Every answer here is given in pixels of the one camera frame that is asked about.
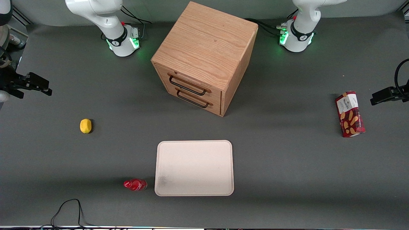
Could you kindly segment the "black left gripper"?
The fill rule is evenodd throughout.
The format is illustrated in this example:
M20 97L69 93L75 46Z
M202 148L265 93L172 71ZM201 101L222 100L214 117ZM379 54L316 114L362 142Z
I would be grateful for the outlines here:
M409 101L409 86L399 86L398 88L387 87L377 91L372 94L370 102L372 106L375 106L380 103L399 100L402 100L404 103Z

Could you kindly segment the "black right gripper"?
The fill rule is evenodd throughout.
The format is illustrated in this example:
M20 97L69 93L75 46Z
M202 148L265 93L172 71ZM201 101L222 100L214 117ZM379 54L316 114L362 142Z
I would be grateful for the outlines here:
M40 77L35 73L20 75L16 71L8 68L0 70L0 87L1 91L9 93L11 96L22 99L24 93L22 90L35 90L44 93L47 96L52 95L52 90L49 88L49 81Z

